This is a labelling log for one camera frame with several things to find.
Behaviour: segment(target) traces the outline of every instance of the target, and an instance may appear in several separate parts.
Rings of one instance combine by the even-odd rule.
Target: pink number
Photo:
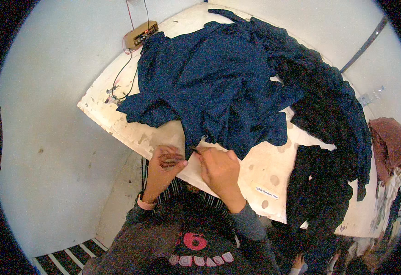
[[[203,234],[186,233],[184,244],[191,250],[202,250],[207,246],[207,240],[202,238]]]

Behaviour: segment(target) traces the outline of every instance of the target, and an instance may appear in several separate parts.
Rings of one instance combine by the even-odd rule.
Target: small paper label
[[[272,191],[268,191],[268,190],[263,189],[263,188],[258,187],[258,186],[257,186],[256,190],[257,190],[258,192],[260,192],[260,193],[263,193],[263,194],[265,194],[265,195],[267,195],[267,196],[273,197],[274,199],[278,200],[278,196],[275,195]]]

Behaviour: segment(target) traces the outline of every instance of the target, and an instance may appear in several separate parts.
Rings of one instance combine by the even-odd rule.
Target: shirt sleeve
[[[301,269],[298,269],[298,268],[291,268],[291,271],[289,272],[289,275],[298,275],[298,274],[300,274],[300,270]]]
[[[135,206],[127,213],[125,226],[141,223],[152,217],[153,209],[156,204],[148,204],[141,201],[141,193],[138,195],[138,199],[135,201]]]
[[[332,275],[333,268],[335,267],[335,263],[336,263],[336,260],[333,257],[330,258],[330,261],[329,261],[329,263],[327,265],[327,268],[326,268],[326,275]]]
[[[257,215],[246,203],[241,212],[231,214],[240,240],[240,250],[257,274],[280,274],[271,243]]]

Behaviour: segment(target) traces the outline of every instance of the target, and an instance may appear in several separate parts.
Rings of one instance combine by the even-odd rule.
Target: brown jacket
[[[372,134],[378,179],[386,181],[395,167],[401,168],[401,124],[394,118],[368,122]]]

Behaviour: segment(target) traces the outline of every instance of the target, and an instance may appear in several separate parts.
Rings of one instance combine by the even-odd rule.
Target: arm
[[[257,215],[246,203],[238,213],[232,213],[236,234],[241,242],[240,250],[250,261],[256,274],[280,274],[271,243]]]
[[[187,164],[176,147],[159,145],[148,164],[147,187],[143,193],[139,193],[135,206],[127,213],[124,226],[150,219],[158,196]]]
[[[202,179],[228,207],[242,254],[256,274],[280,274],[271,244],[257,215],[244,199],[237,185],[240,163],[233,151],[197,147],[194,153],[202,166]]]

